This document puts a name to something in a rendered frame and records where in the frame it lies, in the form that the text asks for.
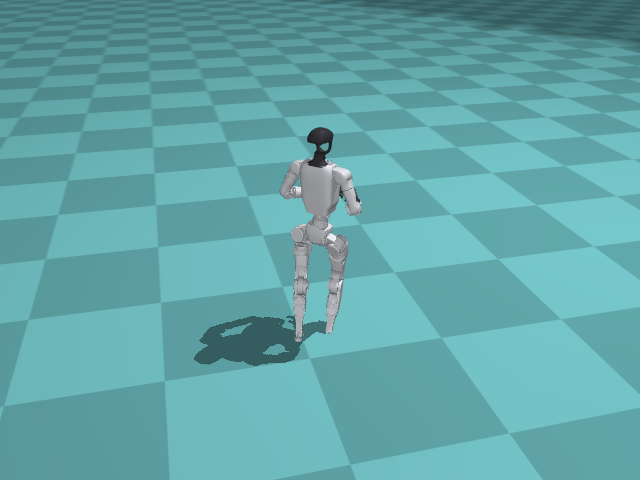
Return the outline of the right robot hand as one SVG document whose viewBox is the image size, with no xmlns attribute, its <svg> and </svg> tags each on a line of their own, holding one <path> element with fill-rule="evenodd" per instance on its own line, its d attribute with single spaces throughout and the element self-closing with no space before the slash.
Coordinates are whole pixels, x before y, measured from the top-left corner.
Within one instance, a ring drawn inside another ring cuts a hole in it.
<svg viewBox="0 0 640 480">
<path fill-rule="evenodd" d="M 355 188 L 354 188 L 354 190 L 355 190 Z M 356 190 L 355 190 L 355 193 L 356 193 L 356 201 L 359 203 L 359 202 L 360 202 L 360 199 L 358 199 L 358 196 L 357 196 L 357 192 L 356 192 Z M 344 201 L 346 201 L 346 200 L 344 200 Z M 346 201 L 346 202 L 347 202 L 347 201 Z"/>
</svg>

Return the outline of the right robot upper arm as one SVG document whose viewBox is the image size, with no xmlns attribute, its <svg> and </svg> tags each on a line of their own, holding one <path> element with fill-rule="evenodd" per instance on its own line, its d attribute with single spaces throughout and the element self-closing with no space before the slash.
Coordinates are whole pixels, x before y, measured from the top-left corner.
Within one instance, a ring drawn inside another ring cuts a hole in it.
<svg viewBox="0 0 640 480">
<path fill-rule="evenodd" d="M 356 215 L 360 210 L 356 201 L 356 193 L 352 183 L 352 174 L 348 169 L 335 167 L 333 168 L 334 181 L 340 185 L 345 200 L 347 201 L 346 210 L 348 215 Z"/>
</svg>

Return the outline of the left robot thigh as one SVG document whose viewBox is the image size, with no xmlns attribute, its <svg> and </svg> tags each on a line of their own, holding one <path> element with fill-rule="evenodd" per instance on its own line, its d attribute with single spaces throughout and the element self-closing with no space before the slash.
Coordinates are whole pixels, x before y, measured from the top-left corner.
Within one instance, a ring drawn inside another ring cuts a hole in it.
<svg viewBox="0 0 640 480">
<path fill-rule="evenodd" d="M 300 224 L 291 231 L 291 238 L 295 241 L 293 254 L 295 254 L 295 279 L 298 279 L 297 294 L 306 294 L 309 289 L 307 272 L 312 242 L 305 238 L 306 225 L 307 224 Z"/>
</svg>

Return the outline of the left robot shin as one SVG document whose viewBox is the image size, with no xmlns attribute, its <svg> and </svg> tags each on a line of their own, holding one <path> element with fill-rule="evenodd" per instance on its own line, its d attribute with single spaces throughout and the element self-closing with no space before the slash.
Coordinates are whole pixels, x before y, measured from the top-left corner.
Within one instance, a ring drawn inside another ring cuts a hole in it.
<svg viewBox="0 0 640 480">
<path fill-rule="evenodd" d="M 296 337 L 298 337 L 298 333 L 300 337 L 302 337 L 303 330 L 303 318 L 306 310 L 306 294 L 297 294 L 297 280 L 294 280 L 294 299 L 293 299 L 293 310 L 296 321 Z"/>
</svg>

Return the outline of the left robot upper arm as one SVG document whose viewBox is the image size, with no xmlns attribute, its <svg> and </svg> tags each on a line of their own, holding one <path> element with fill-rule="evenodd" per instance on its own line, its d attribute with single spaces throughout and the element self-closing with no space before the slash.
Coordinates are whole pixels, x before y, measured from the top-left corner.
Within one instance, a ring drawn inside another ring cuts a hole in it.
<svg viewBox="0 0 640 480">
<path fill-rule="evenodd" d="M 294 192 L 291 187 L 296 183 L 300 176 L 300 166 L 303 161 L 304 160 L 300 159 L 290 164 L 289 171 L 287 172 L 282 186 L 280 187 L 280 194 L 283 198 L 291 199 L 294 196 Z"/>
</svg>

